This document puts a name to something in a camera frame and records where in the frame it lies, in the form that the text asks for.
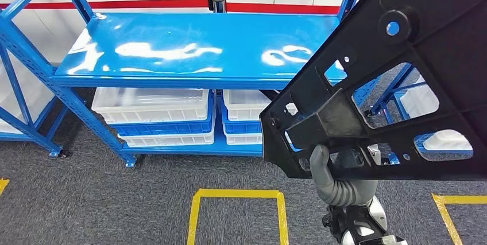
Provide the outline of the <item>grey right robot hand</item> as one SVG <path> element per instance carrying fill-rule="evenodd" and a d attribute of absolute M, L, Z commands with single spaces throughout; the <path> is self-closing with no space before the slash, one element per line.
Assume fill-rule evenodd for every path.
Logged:
<path fill-rule="evenodd" d="M 328 205 L 348 207 L 370 205 L 378 187 L 377 180 L 336 180 L 328 167 L 330 152 L 317 145 L 310 156 L 310 168 L 318 196 Z"/>

